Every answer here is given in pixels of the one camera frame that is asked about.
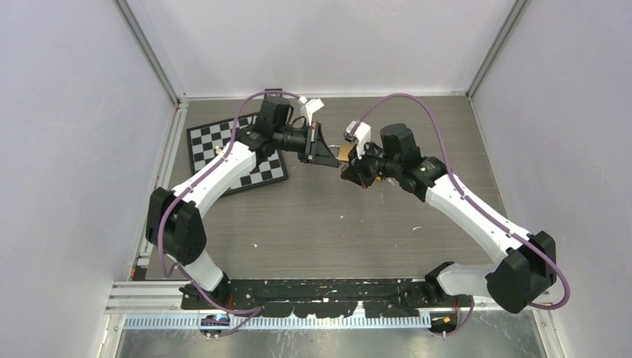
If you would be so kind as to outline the brass padlock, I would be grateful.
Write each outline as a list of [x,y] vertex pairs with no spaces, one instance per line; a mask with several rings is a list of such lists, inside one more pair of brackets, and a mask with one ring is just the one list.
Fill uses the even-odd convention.
[[348,163],[350,161],[350,153],[353,150],[353,145],[349,143],[329,145],[329,149],[340,163]]

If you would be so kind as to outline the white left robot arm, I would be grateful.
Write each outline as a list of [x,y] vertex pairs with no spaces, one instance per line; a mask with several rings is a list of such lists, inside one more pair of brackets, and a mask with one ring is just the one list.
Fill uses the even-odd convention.
[[229,141],[200,171],[172,189],[156,188],[150,196],[146,240],[161,257],[171,258],[200,288],[200,299],[212,309],[227,302],[228,278],[206,252],[203,217],[210,207],[241,177],[249,174],[277,151],[293,152],[302,163],[337,168],[339,162],[323,138],[313,115],[323,108],[319,98],[297,96],[303,124],[289,120],[292,94],[263,91],[262,103],[249,125],[240,123],[247,104],[240,103],[230,124]]

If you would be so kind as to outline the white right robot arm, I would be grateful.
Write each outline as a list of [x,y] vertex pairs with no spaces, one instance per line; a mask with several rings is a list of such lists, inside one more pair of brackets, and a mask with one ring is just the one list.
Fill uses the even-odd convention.
[[488,255],[487,265],[444,262],[425,279],[426,298],[444,306],[457,295],[491,298],[502,309],[520,313],[557,281],[555,240],[545,231],[531,233],[499,214],[436,157],[423,156],[410,128],[402,123],[380,131],[381,145],[370,139],[370,126],[351,122],[344,134],[352,144],[341,178],[368,188],[390,178],[464,230]]

